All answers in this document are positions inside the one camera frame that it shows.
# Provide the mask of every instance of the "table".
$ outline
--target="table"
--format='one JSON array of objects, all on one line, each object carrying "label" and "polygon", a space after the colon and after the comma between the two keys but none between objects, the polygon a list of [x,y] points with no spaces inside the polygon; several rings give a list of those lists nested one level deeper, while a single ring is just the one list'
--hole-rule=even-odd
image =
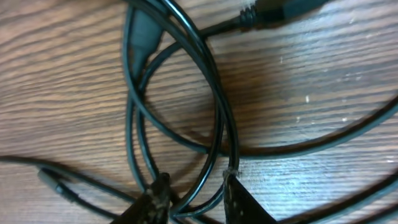
[{"label": "table", "polygon": [[[204,28],[250,1],[179,0]],[[127,192],[137,192],[124,143],[120,48],[126,4],[119,0],[0,2],[0,155],[51,159]],[[283,27],[209,39],[242,146],[291,144],[356,122],[397,94],[398,2],[338,0]],[[164,49],[172,42],[165,35]],[[155,113],[176,132],[211,142],[213,97],[203,75],[178,51],[150,83]],[[183,195],[205,155],[147,124],[150,146]],[[365,189],[398,167],[398,119],[327,151],[274,161],[241,161],[241,182],[276,219]],[[137,158],[144,168],[135,141]],[[220,158],[194,205],[222,182]],[[37,170],[0,165],[3,224],[109,223],[54,194]],[[149,173],[144,174],[150,180]],[[129,205],[79,184],[82,197],[115,212]],[[398,192],[335,223],[349,223],[398,201]],[[224,220],[223,206],[209,216]]]}]

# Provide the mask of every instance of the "cable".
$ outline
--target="cable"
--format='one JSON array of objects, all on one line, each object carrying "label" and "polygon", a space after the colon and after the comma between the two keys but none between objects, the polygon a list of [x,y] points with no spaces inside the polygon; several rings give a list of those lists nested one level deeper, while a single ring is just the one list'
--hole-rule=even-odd
[{"label": "cable", "polygon": [[[235,29],[238,27],[238,23],[242,21],[242,18],[234,18],[231,19],[230,21],[226,21],[222,24],[210,27],[208,29],[205,29],[203,31],[198,31],[195,26],[192,24],[191,20],[188,18],[188,16],[183,12],[183,10],[178,7],[178,5],[176,5],[175,2],[173,2],[172,0],[163,0],[164,4],[169,8],[169,10],[172,12],[172,14],[177,18],[177,20],[179,21],[179,23],[181,23],[182,27],[185,29],[185,31],[187,32],[187,35],[191,38],[191,41],[193,41],[193,48],[194,47],[198,47],[201,50],[201,53],[206,57],[206,58],[210,58],[210,62],[208,62],[208,68],[209,69],[214,69],[214,63],[213,63],[213,57],[211,56],[211,54],[208,53],[207,51],[207,47],[206,44],[204,43],[203,39],[205,39],[206,37],[209,37],[210,34],[216,35],[218,34],[218,28],[220,28],[220,30],[222,30],[222,32],[227,32],[230,31],[232,29]],[[167,29],[167,26],[169,24],[167,24],[168,21],[165,23],[165,25],[162,24],[162,26],[166,29],[166,30],[170,30],[171,28]],[[177,51],[179,48],[181,47],[180,42],[176,42],[172,45],[170,45],[169,47],[167,47],[164,51],[162,51],[153,61],[152,63],[146,68],[146,71],[144,72],[144,76],[140,82],[138,91],[140,91],[140,93],[137,93],[137,84],[131,82],[132,80],[127,80],[127,85],[130,87],[132,86],[133,89],[133,95],[139,95],[140,97],[135,97],[132,100],[134,100],[134,102],[139,105],[139,111],[137,112],[137,134],[139,136],[139,142],[140,142],[140,147],[142,150],[142,154],[144,155],[144,160],[146,162],[147,168],[150,170],[150,173],[152,174],[153,177],[156,177],[156,175],[158,175],[159,173],[159,169],[157,168],[150,152],[149,152],[149,147],[147,145],[146,142],[146,135],[145,135],[145,130],[144,130],[144,121],[143,121],[143,117],[142,115],[144,115],[154,126],[156,126],[159,130],[161,130],[164,134],[166,134],[167,136],[169,136],[170,138],[172,138],[173,140],[179,142],[180,144],[187,146],[193,150],[199,151],[199,152],[208,152],[209,149],[206,146],[202,146],[200,144],[197,144],[195,142],[191,142],[188,139],[185,139],[182,136],[179,136],[178,134],[174,133],[171,129],[169,129],[168,127],[166,127],[166,125],[162,124],[146,107],[145,104],[143,102],[144,99],[144,95],[145,95],[145,90],[146,90],[146,86],[151,78],[151,76],[153,75],[153,73],[157,70],[157,68],[162,65],[162,63],[164,62],[165,59],[167,59],[169,56],[171,56],[175,51]],[[124,63],[125,63],[125,68],[127,67],[126,65],[128,65],[128,57],[126,57],[127,54],[124,54]],[[129,70],[126,69],[125,71],[127,71],[127,75],[126,77],[129,77]],[[214,75],[214,79],[212,80],[208,80],[208,77],[206,77],[206,79],[208,80],[208,82],[214,82],[217,83],[218,85],[220,85],[219,80],[218,80],[218,76],[217,76],[217,72],[215,72],[216,75]],[[275,159],[276,157],[280,158],[280,157],[292,157],[292,156],[299,156],[299,155],[303,155],[303,154],[308,154],[311,152],[316,152],[316,151],[321,151],[333,146],[336,146],[338,144],[344,143],[346,141],[349,141],[350,139],[353,139],[357,136],[362,135],[363,133],[365,133],[366,131],[369,131],[370,129],[376,127],[377,125],[379,125],[381,122],[385,121],[386,119],[390,118],[395,112],[397,112],[398,110],[398,97],[393,99],[392,101],[390,101],[385,107],[383,107],[381,110],[375,112],[373,115],[371,115],[369,118],[363,119],[362,122],[349,126],[347,128],[344,129],[344,131],[338,133],[338,134],[334,134],[331,136],[325,136],[323,138],[318,138],[318,139],[314,139],[311,141],[307,141],[304,144],[294,144],[291,146],[281,146],[281,147],[273,147],[273,148],[267,148],[266,152],[262,152],[262,153],[246,153],[244,156],[248,157],[248,158],[267,158],[267,159]],[[222,124],[222,122],[220,122],[220,119],[223,119],[222,115],[219,116],[218,113],[216,113],[216,121],[215,121],[215,138],[217,138],[217,136],[220,134],[218,131],[220,131],[220,127],[219,125]],[[198,181],[203,181],[204,182],[204,178],[199,177]],[[381,187],[381,189],[379,189],[380,191],[383,191],[385,189],[387,189],[387,186],[383,185],[383,183],[381,183],[380,185],[378,185],[379,187]],[[189,191],[189,193],[191,194],[189,197],[193,199],[193,197],[195,196],[195,193],[197,192],[191,192]],[[204,203],[203,205],[200,205],[198,207],[196,207],[195,209],[191,210],[190,212],[186,212],[186,213],[177,213],[178,209],[173,210],[171,214],[174,214],[176,217],[192,217],[198,214],[202,214],[206,211],[208,211],[209,209],[213,208],[218,202],[220,202],[220,196],[222,195],[222,189],[220,189],[216,195],[214,195],[209,201],[207,201],[206,203]],[[319,220],[323,220],[323,219],[327,219],[330,217],[334,217],[337,216],[339,214],[342,214],[344,212],[349,211],[349,208],[358,208],[359,206],[371,202],[375,199],[375,197],[372,197],[375,194],[375,189],[369,189],[365,192],[361,192],[359,193],[357,197],[353,197],[350,200],[344,201],[340,204],[338,204],[337,206],[333,206],[330,207],[326,210],[322,210],[318,213],[316,213],[315,215],[312,215],[310,217],[307,217],[306,219],[301,220],[300,223],[313,223],[313,222],[317,222]],[[181,207],[179,207],[179,209],[184,209],[184,206],[186,206],[188,203],[183,204]]]},{"label": "cable", "polygon": [[[170,197],[173,203],[173,206],[170,209],[170,220],[172,222],[184,223],[179,220],[179,218],[190,217],[197,223],[218,223],[217,221],[203,216],[203,214],[221,202],[223,196],[222,186],[207,202],[196,207],[190,207],[189,203],[197,196],[205,184],[212,168],[214,167],[216,158],[219,155],[229,156],[229,169],[236,171],[239,167],[240,157],[244,159],[280,159],[318,152],[337,146],[364,134],[390,118],[398,111],[397,96],[388,102],[383,108],[375,111],[368,118],[363,118],[359,123],[345,127],[336,133],[299,144],[265,147],[256,149],[255,151],[239,151],[241,148],[239,146],[238,132],[232,110],[223,91],[215,60],[205,40],[212,35],[231,32],[241,27],[251,28],[283,22],[293,17],[301,16],[328,1],[329,0],[291,0],[287,3],[283,3],[281,6],[270,6],[266,4],[265,0],[258,0],[255,5],[241,11],[238,17],[203,30],[198,30],[196,28],[192,20],[174,0],[126,1],[128,2],[128,9],[124,27],[122,60],[125,79],[129,88],[126,103],[127,161],[133,177],[136,179],[139,188],[144,191],[148,184],[143,178],[137,165],[132,143],[132,122],[134,120],[134,110],[136,111],[136,128],[139,145],[141,147],[146,166],[154,179],[159,175],[159,168],[156,166],[150,153],[146,138],[144,118],[148,119],[156,128],[179,144],[187,146],[194,151],[208,154],[205,165],[191,189],[182,198],[178,196],[178,193],[172,191]],[[176,18],[177,22],[182,26],[183,31],[171,21],[169,18],[170,15]],[[176,40],[176,43],[161,51],[161,53],[158,54],[158,56],[156,56],[148,66],[146,66],[148,58],[157,50],[164,31],[168,32]],[[147,109],[144,102],[146,88],[154,72],[167,58],[179,49],[184,49],[198,65],[209,83],[215,98],[214,136],[210,147],[188,140],[173,132]],[[228,135],[228,150],[221,149],[224,127]],[[40,170],[39,178],[56,193],[73,203],[110,219],[115,219],[118,215],[103,210],[102,208],[94,206],[81,199],[75,192],[63,184],[61,181],[63,177],[78,179],[92,187],[125,201],[131,203],[134,203],[135,201],[135,198],[128,194],[102,184],[90,177],[73,171],[73,169],[69,167],[55,162],[17,156],[0,156],[0,162],[11,162],[38,167]],[[351,213],[352,211],[387,195],[396,188],[398,188],[398,170],[385,180],[382,180],[378,184],[351,196],[349,199],[321,210],[309,211],[304,214],[282,220],[279,223],[317,223],[337,218],[341,215]],[[384,222],[396,215],[398,215],[397,205],[381,211],[374,216],[360,220],[355,224]]]}]

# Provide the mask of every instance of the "black cable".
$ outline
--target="black cable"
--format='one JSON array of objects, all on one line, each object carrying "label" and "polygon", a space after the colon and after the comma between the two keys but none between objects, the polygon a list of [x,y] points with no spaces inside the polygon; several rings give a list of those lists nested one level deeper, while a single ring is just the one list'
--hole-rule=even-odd
[{"label": "black cable", "polygon": [[[188,15],[186,15],[183,9],[174,0],[127,1],[129,3],[129,7],[126,13],[122,48],[124,73],[126,83],[129,87],[126,105],[126,149],[127,160],[138,186],[142,191],[144,191],[148,184],[139,170],[134,155],[134,149],[132,147],[132,121],[135,107],[137,108],[136,121],[139,144],[146,166],[153,178],[156,178],[159,175],[159,168],[156,166],[149,150],[145,134],[144,118],[148,119],[165,135],[177,141],[181,145],[187,146],[195,151],[208,154],[198,180],[194,183],[188,193],[185,194],[184,197],[179,198],[176,192],[172,192],[171,200],[173,202],[173,206],[170,210],[170,219],[174,223],[184,223],[178,219],[181,217],[190,217],[197,223],[218,223],[210,218],[204,217],[202,214],[219,204],[223,196],[222,187],[218,189],[217,193],[214,194],[212,198],[202,205],[192,208],[189,207],[188,204],[197,196],[206,182],[215,164],[217,155],[229,156],[229,169],[231,170],[238,170],[239,165],[239,143],[236,125],[233,119],[231,107],[229,106],[220,82],[216,63],[205,39],[212,35],[229,32],[240,27],[253,27],[257,25],[268,25],[274,22],[282,22],[286,19],[300,16],[312,9],[315,9],[327,1],[328,0],[291,0],[282,6],[268,8],[267,4],[264,4],[265,1],[258,0],[253,7],[249,7],[241,11],[240,16],[203,30],[198,30],[195,27]],[[182,25],[186,35],[169,19],[169,14],[173,15],[174,18],[176,18]],[[164,30],[169,32],[171,36],[176,39],[176,43],[161,51],[161,53],[158,54],[158,56],[156,56],[156,58],[151,61],[147,67],[145,67],[148,57],[156,51]],[[161,123],[145,106],[144,95],[150,78],[167,58],[181,48],[186,50],[189,56],[191,56],[193,61],[198,65],[209,83],[215,97],[215,134],[210,147],[192,142],[173,132],[166,125]],[[131,49],[133,49],[134,52],[134,63],[131,63],[133,60],[130,59],[129,50]],[[300,144],[243,151],[241,152],[241,156],[245,159],[278,159],[322,151],[364,134],[390,118],[397,111],[398,96],[388,102],[386,106],[376,111],[373,115],[362,119],[358,124],[353,124],[343,128],[335,134],[323,136]],[[227,131],[229,143],[229,150],[227,151],[221,150],[224,126]],[[55,175],[78,179],[115,197],[119,197],[131,203],[135,201],[134,197],[128,194],[108,185],[104,185],[58,163],[17,156],[0,156],[0,162],[12,162],[38,167],[40,169],[39,177],[41,177],[42,181],[46,182],[46,184],[53,188],[62,197],[108,218],[115,219],[118,215],[96,207],[81,199],[76,193],[59,181],[57,179],[58,177],[55,177]],[[395,190],[397,187],[398,171],[378,184],[375,184],[367,190],[357,193],[336,205],[323,210],[297,215],[295,217],[282,220],[280,223],[316,223],[336,218],[379,199]],[[398,215],[398,206],[393,206],[355,224],[384,222],[396,215]]]},{"label": "black cable", "polygon": [[[182,24],[182,27],[185,29],[187,32],[188,36],[191,38],[191,41],[193,41],[195,44],[193,47],[198,47],[201,49],[201,52],[208,57],[208,52],[206,51],[206,47],[203,47],[205,45],[203,39],[205,37],[210,36],[207,32],[211,34],[218,34],[217,32],[217,26],[210,27],[207,30],[203,30],[199,32],[195,28],[193,28],[192,23],[190,22],[190,19],[187,17],[187,15],[183,12],[181,8],[179,8],[173,1],[169,0],[163,0],[166,6],[172,11],[172,14],[177,17],[177,20]],[[239,18],[234,18],[230,21],[226,21],[222,23],[220,30],[223,32],[229,31],[231,29],[234,29],[238,26],[238,21],[242,21],[242,19]],[[159,120],[156,119],[155,116],[151,114],[151,112],[145,107],[143,99],[144,99],[144,94],[145,94],[145,89],[147,86],[148,81],[150,80],[151,76],[153,73],[157,70],[157,68],[162,65],[165,59],[167,59],[169,56],[171,56],[175,51],[177,51],[180,48],[180,44],[178,42],[170,45],[167,47],[164,51],[162,51],[153,61],[152,63],[146,68],[146,72],[144,73],[144,76],[141,80],[139,91],[140,91],[140,97],[137,97],[134,100],[135,103],[137,103],[139,107],[139,111],[137,112],[137,134],[139,136],[140,140],[140,146],[142,150],[142,154],[144,155],[144,160],[147,164],[147,168],[150,170],[150,173],[152,174],[153,177],[156,177],[156,175],[159,173],[159,169],[156,167],[155,162],[149,152],[149,148],[146,142],[146,135],[145,135],[145,130],[144,130],[144,122],[142,118],[142,114],[146,118],[149,117],[149,121],[154,124],[157,128],[159,128],[164,134],[167,136],[171,137],[173,140],[179,142],[180,144],[187,146],[193,150],[200,151],[200,152],[207,152],[208,148],[206,146],[202,146],[200,144],[197,144],[195,142],[191,142],[188,139],[185,139],[182,136],[179,136],[178,134],[174,133],[171,129],[167,128],[164,124],[162,124]],[[213,68],[212,65],[214,65],[212,62],[208,64],[209,69]],[[213,76],[214,79],[210,80],[211,82],[217,83],[220,85],[218,82],[217,78],[218,76],[215,75]],[[132,83],[132,85],[135,89],[137,89],[136,84]],[[294,144],[291,146],[281,146],[281,147],[273,147],[273,148],[267,148],[268,151],[263,152],[263,153],[258,153],[258,152],[249,152],[245,154],[246,157],[251,157],[251,158],[268,158],[268,159],[274,159],[275,157],[292,157],[292,156],[299,156],[302,154],[308,154],[311,152],[316,152],[316,151],[321,151],[324,149],[327,149],[329,147],[336,146],[338,144],[344,143],[346,141],[349,141],[350,139],[353,139],[357,136],[362,135],[366,131],[369,131],[370,129],[374,128],[375,126],[379,125],[381,122],[385,121],[386,119],[390,118],[396,111],[398,110],[398,97],[390,101],[385,107],[383,107],[381,110],[375,112],[372,116],[369,118],[363,119],[362,122],[349,126],[344,129],[344,131],[334,134],[331,136],[325,136],[323,138],[318,138],[314,139],[312,141],[307,141],[305,144]],[[215,121],[215,136],[217,136],[218,130],[218,125],[220,125],[220,121],[218,120],[220,117],[217,116],[216,114],[216,121]],[[385,192],[387,187],[384,185],[385,182],[381,182],[378,187],[380,192]],[[361,192],[358,195],[354,196],[353,198],[350,198],[349,200],[346,200],[342,203],[339,203],[338,205],[335,205],[333,207],[330,207],[328,209],[322,210],[310,217],[307,217],[303,220],[300,221],[300,223],[313,223],[317,222],[319,220],[327,219],[330,217],[334,217],[337,215],[341,215],[344,212],[350,211],[350,208],[356,209],[360,207],[363,204],[366,204],[368,202],[371,202],[375,199],[374,194],[377,193],[375,188],[370,188],[367,191]],[[192,210],[191,212],[186,212],[186,213],[177,213],[177,212],[172,212],[172,214],[175,214],[176,217],[191,217],[195,216],[197,214],[202,214],[209,209],[213,208],[217,204],[217,202],[220,201],[220,196],[222,195],[222,189],[218,191],[216,195],[214,195],[210,201],[207,201],[207,203],[200,205],[196,209]]]}]

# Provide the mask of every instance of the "cable plug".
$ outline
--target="cable plug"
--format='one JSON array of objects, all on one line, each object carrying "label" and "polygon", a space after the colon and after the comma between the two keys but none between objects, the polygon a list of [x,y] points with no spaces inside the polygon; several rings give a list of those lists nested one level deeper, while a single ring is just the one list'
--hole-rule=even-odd
[{"label": "cable plug", "polygon": [[[160,12],[168,14],[167,8],[160,0],[146,0],[156,7]],[[129,5],[132,13],[132,26],[130,46],[133,53],[132,73],[134,77],[141,75],[148,58],[156,52],[162,40],[164,29],[151,16],[144,11],[134,9]]]},{"label": "cable plug", "polygon": [[242,27],[268,26],[302,16],[330,0],[257,0],[254,5],[241,11]]},{"label": "cable plug", "polygon": [[39,173],[37,173],[37,177],[55,193],[61,195],[69,202],[73,203],[79,199],[79,195],[71,191],[64,183],[59,180],[58,177],[55,177],[51,170],[41,168]]}]

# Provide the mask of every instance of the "power cord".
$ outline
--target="power cord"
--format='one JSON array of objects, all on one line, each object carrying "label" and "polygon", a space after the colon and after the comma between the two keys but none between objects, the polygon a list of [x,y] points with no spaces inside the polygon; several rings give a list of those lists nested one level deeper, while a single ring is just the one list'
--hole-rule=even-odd
[{"label": "power cord", "polygon": [[[362,119],[358,124],[345,127],[334,134],[289,146],[267,147],[255,151],[239,151],[238,133],[231,107],[223,91],[215,60],[205,39],[212,35],[230,32],[239,28],[247,29],[284,22],[318,8],[322,4],[328,2],[328,0],[290,0],[282,5],[276,6],[268,5],[266,0],[257,0],[255,5],[241,11],[238,17],[203,30],[198,30],[196,28],[192,20],[174,0],[126,0],[126,2],[128,3],[128,9],[126,13],[122,48],[124,74],[127,86],[129,87],[126,105],[126,148],[127,160],[134,178],[140,189],[144,191],[148,184],[138,168],[132,147],[134,108],[137,108],[136,128],[142,155],[154,179],[159,176],[160,172],[150,154],[145,133],[144,118],[148,119],[155,127],[179,144],[189,147],[196,152],[208,154],[205,165],[197,181],[185,196],[180,198],[176,192],[171,193],[173,206],[170,209],[170,220],[174,223],[185,223],[181,219],[185,217],[192,218],[197,223],[219,223],[203,216],[203,214],[221,202],[223,197],[222,186],[212,198],[202,205],[196,207],[188,206],[205,184],[218,156],[229,156],[229,170],[237,171],[239,167],[239,158],[280,159],[318,152],[364,134],[389,119],[398,111],[397,96],[383,108],[375,111],[367,118]],[[185,33],[170,20],[170,15],[176,18]],[[164,31],[168,32],[176,40],[176,43],[161,51],[161,53],[146,66],[148,58],[157,50]],[[144,95],[150,78],[167,58],[181,48],[183,48],[198,65],[215,97],[214,138],[210,147],[192,142],[173,132],[165,124],[161,123],[145,106]],[[227,151],[221,149],[224,127],[228,135],[229,149]],[[115,219],[118,215],[96,207],[81,199],[64,184],[67,178],[80,180],[98,190],[102,190],[103,192],[127,202],[134,203],[135,201],[134,197],[73,171],[73,169],[61,164],[42,159],[17,156],[0,156],[0,162],[12,162],[38,167],[38,176],[40,180],[54,189],[56,193],[70,202],[76,203],[85,209],[110,219]],[[279,223],[317,223],[337,218],[360,209],[394,191],[397,187],[398,170],[385,180],[363,192],[351,196],[349,199],[326,209],[309,213],[309,215],[306,215],[307,213],[297,215],[282,220]],[[397,215],[398,205],[395,205],[376,215],[360,220],[355,224],[385,222]]]}]

